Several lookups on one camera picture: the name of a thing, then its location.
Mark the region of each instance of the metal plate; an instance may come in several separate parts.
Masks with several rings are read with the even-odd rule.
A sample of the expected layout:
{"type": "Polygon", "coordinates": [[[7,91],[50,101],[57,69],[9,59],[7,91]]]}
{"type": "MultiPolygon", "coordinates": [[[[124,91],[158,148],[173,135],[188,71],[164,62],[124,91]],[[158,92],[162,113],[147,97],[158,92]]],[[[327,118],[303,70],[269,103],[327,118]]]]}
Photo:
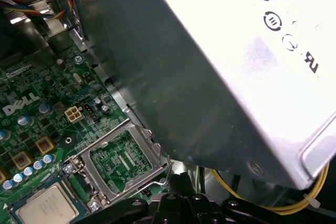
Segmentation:
{"type": "MultiPolygon", "coordinates": [[[[336,150],[320,134],[336,105],[333,43],[303,37],[319,24],[310,2],[81,0],[80,10],[92,51],[173,159],[305,188],[336,150]]],[[[333,13],[324,3],[314,4],[333,13]]]]}

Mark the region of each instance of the yellow wire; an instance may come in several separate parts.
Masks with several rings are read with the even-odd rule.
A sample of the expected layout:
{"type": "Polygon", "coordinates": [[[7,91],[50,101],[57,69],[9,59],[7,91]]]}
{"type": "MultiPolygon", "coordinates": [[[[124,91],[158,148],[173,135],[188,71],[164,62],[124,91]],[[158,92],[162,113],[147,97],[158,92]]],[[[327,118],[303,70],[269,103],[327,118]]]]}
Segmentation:
{"type": "MultiPolygon", "coordinates": [[[[319,192],[321,191],[324,182],[327,178],[327,174],[328,174],[328,170],[329,170],[329,164],[323,169],[322,173],[320,174],[315,186],[313,187],[312,191],[308,194],[309,197],[311,198],[316,198],[317,195],[319,194],[319,192]]],[[[238,195],[235,191],[233,191],[230,186],[222,179],[222,177],[219,175],[218,171],[216,170],[211,170],[211,173],[214,175],[214,177],[216,178],[216,180],[233,196],[235,196],[238,199],[243,199],[240,195],[238,195]]],[[[302,210],[303,208],[306,208],[309,205],[308,199],[303,199],[300,202],[290,205],[290,206],[285,206],[285,207],[264,207],[265,209],[268,209],[270,211],[276,212],[277,214],[280,215],[290,215],[290,214],[294,214],[300,210],[302,210]]]]}

